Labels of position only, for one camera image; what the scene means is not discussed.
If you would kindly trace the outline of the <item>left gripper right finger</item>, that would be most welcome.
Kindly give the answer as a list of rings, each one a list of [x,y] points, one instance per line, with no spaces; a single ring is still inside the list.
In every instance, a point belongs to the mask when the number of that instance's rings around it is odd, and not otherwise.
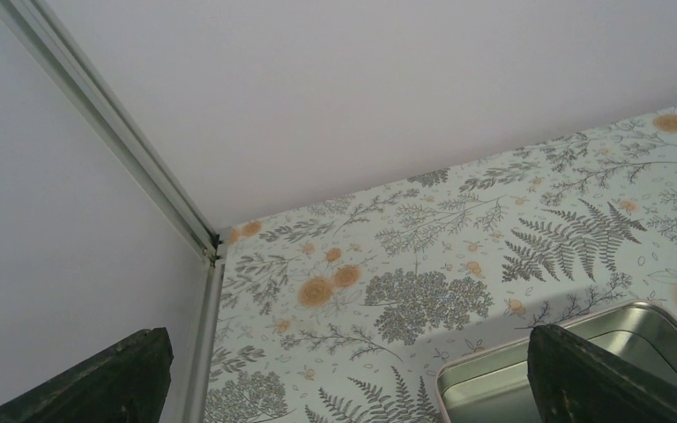
[[[677,422],[677,386],[555,324],[531,331],[527,377],[543,422]]]

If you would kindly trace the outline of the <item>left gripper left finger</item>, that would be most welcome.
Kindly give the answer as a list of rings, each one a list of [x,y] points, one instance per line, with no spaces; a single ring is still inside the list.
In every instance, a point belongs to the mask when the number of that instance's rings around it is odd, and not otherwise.
[[[139,330],[0,405],[0,422],[158,422],[173,360],[166,328]]]

